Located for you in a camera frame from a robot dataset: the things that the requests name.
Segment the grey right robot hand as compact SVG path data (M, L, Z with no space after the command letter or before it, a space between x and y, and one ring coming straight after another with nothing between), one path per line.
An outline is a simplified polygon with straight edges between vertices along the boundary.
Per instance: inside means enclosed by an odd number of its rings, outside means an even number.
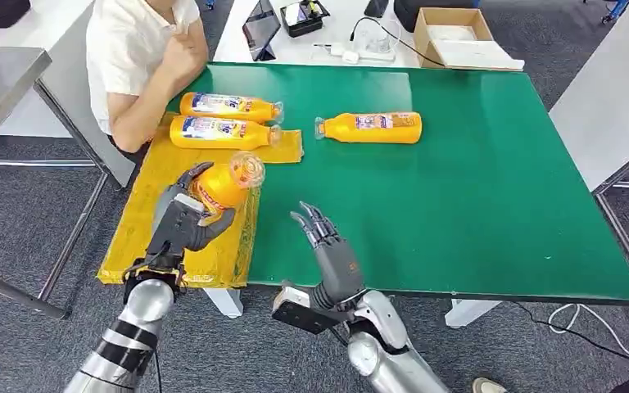
M330 310L346 303L364 291L363 274L355 253L322 211L302 201L302 215L290 213L312 247L321 282L310 291L310 304L316 309Z

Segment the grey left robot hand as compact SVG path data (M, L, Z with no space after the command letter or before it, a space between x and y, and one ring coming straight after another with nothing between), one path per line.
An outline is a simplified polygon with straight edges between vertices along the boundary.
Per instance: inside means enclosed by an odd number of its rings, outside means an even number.
M204 249L233 223L235 210L229 208L214 223L202 224L206 207L189 194L192 182L213 165L211 161L194 165L161 193L145 263L161 269L177 267L186 250Z

